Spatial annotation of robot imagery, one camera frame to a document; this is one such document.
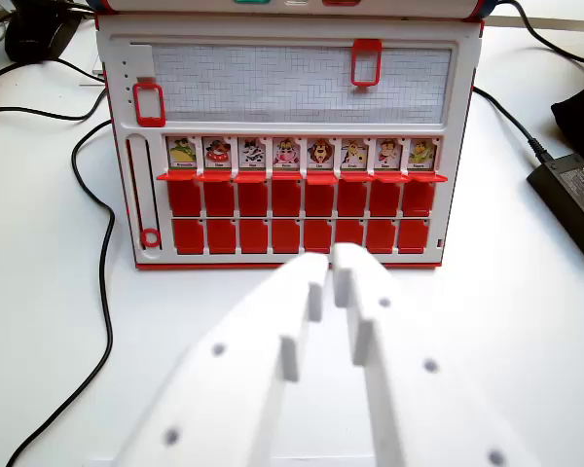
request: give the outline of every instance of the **cartoon animal face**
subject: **cartoon animal face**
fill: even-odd
[[[281,162],[294,162],[296,160],[296,149],[292,140],[286,138],[279,143],[276,158]]]
[[[324,139],[318,139],[313,146],[311,146],[311,160],[316,163],[325,163],[333,155],[333,149],[329,143]]]
[[[264,156],[264,150],[257,144],[255,139],[244,140],[244,147],[242,148],[244,157],[251,162],[261,162]]]
[[[230,158],[229,152],[231,149],[231,145],[224,143],[220,139],[215,139],[207,148],[205,148],[207,151],[205,156],[211,161],[226,162]]]

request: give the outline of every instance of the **character card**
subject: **character card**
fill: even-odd
[[[301,166],[301,147],[294,138],[273,139],[273,168],[298,170]]]
[[[266,168],[266,146],[260,138],[238,138],[237,156],[240,168]]]
[[[436,146],[431,139],[412,139],[409,149],[409,170],[432,170]]]
[[[377,140],[377,156],[374,168],[377,170],[400,170],[402,146],[396,138],[381,138]]]
[[[197,168],[197,152],[188,136],[167,136],[166,151],[171,168]]]
[[[222,136],[206,136],[202,142],[205,168],[232,167],[232,146]]]
[[[327,139],[308,139],[308,168],[333,168],[333,146]]]
[[[342,163],[340,167],[345,169],[365,170],[368,165],[368,146],[363,139],[342,139]]]

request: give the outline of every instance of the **white table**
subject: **white table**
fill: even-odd
[[[584,54],[584,33],[546,34]],[[84,26],[64,57],[84,66],[92,40]],[[568,153],[549,105],[584,88],[584,69],[540,50],[524,30],[487,28],[484,44],[476,84],[551,154]],[[57,64],[22,68],[0,79],[0,105],[83,113],[99,88],[79,81]],[[0,465],[103,349],[96,271],[107,219],[77,186],[69,158],[107,118],[105,108],[83,124],[0,115]],[[527,185],[528,157],[521,135],[472,97],[444,266],[393,277],[408,291],[401,305],[442,331],[542,465],[584,466],[584,258]],[[83,149],[80,167],[118,215],[107,264],[115,348],[20,467],[114,456],[178,354],[269,274],[136,271],[109,130]],[[363,378],[349,363],[344,314],[329,305],[310,328],[302,381],[286,392],[274,455],[371,454]]]

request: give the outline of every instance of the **black power brick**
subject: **black power brick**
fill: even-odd
[[[528,182],[584,253],[584,159],[572,154],[543,162]]]

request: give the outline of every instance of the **red clip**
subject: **red clip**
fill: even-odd
[[[134,107],[136,107],[136,120],[141,126],[161,127],[166,125],[166,116],[164,115],[164,95],[163,88],[156,83],[136,83],[132,88],[134,91]],[[157,90],[158,100],[160,101],[159,117],[143,117],[140,115],[140,106],[138,104],[138,90]]]
[[[381,52],[383,51],[383,43],[379,39],[355,39],[352,43],[352,66],[350,67],[350,80],[355,86],[376,86],[381,77]],[[354,70],[357,63],[357,55],[359,53],[374,52],[377,54],[377,76],[374,81],[356,81],[354,79]]]

